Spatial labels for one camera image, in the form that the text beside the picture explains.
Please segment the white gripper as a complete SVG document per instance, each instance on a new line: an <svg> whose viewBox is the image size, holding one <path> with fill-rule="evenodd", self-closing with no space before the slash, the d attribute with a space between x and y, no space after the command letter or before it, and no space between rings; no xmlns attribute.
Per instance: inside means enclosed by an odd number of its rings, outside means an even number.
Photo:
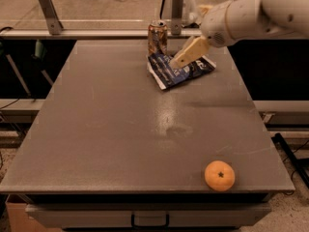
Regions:
<svg viewBox="0 0 309 232"><path fill-rule="evenodd" d="M210 45L224 47L235 43L227 24L230 5L231 1L218 5L199 6L202 16L200 29L203 36L190 37L170 61L171 68L180 69L196 61L209 51Z"/></svg>

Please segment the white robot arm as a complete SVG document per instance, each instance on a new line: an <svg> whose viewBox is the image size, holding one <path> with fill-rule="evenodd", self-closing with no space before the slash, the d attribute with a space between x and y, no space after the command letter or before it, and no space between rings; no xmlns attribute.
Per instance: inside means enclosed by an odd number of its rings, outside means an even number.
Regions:
<svg viewBox="0 0 309 232"><path fill-rule="evenodd" d="M309 0L230 0L203 5L201 35L183 45L170 66L180 69L213 47L243 40L309 38Z"/></svg>

